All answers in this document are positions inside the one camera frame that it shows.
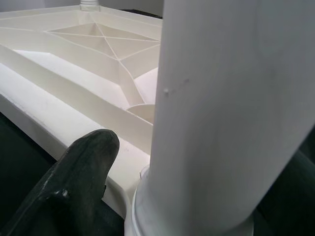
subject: white wall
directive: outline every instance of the white wall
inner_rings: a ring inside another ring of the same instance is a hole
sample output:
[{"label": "white wall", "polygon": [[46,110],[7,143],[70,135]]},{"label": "white wall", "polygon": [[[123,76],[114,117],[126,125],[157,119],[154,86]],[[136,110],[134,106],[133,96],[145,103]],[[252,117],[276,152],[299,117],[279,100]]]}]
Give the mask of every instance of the white wall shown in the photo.
[{"label": "white wall", "polygon": [[[136,9],[161,16],[164,0],[99,0],[100,5],[115,9]],[[1,11],[78,5],[80,0],[0,0]]]},{"label": "white wall", "polygon": [[99,0],[99,3],[115,9],[136,9],[158,16],[163,15],[164,0]]},{"label": "white wall", "polygon": [[45,0],[0,0],[0,11],[44,8]]}]

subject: white cylindrical leg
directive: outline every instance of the white cylindrical leg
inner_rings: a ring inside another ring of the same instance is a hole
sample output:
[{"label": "white cylindrical leg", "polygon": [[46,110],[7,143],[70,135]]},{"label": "white cylindrical leg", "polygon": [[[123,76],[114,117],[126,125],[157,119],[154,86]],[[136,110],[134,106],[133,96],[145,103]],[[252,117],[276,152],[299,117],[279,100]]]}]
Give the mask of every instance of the white cylindrical leg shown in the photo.
[{"label": "white cylindrical leg", "polygon": [[315,122],[315,2],[166,0],[164,8],[134,232],[237,235]]},{"label": "white cylindrical leg", "polygon": [[81,0],[82,6],[98,6],[98,0]]}]

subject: white plastic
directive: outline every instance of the white plastic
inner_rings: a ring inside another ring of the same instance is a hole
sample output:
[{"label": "white plastic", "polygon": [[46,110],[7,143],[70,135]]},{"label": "white plastic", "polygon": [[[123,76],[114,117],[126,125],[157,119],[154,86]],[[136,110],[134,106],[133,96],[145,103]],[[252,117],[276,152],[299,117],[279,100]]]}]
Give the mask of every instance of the white plastic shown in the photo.
[{"label": "white plastic", "polygon": [[82,6],[98,6],[98,0],[80,0]]},{"label": "white plastic", "polygon": [[165,1],[150,169],[128,236],[252,234],[236,228],[315,123],[314,7]]},{"label": "white plastic", "polygon": [[[104,200],[125,217],[139,172],[149,164],[152,138],[152,123],[129,111],[148,102],[127,67],[139,60],[140,71],[150,72],[141,61],[150,60],[143,52],[159,46],[161,20],[80,9],[0,13],[0,112],[55,159],[92,130],[114,130],[121,147]],[[144,58],[134,56],[140,52]],[[152,56],[155,68],[158,57]]]},{"label": "white plastic", "polygon": [[151,124],[154,123],[155,105],[153,104],[136,105],[136,106],[128,108],[128,111],[141,117],[142,119],[145,119]]}]

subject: dark floor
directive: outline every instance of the dark floor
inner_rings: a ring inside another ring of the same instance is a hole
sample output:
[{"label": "dark floor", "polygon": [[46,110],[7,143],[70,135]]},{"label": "dark floor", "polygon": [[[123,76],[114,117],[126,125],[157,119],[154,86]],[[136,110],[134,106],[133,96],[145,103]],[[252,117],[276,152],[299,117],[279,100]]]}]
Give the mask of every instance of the dark floor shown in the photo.
[{"label": "dark floor", "polygon": [[[0,231],[54,163],[53,157],[0,113]],[[100,201],[96,215],[100,232],[124,235],[124,220],[107,204]]]}]

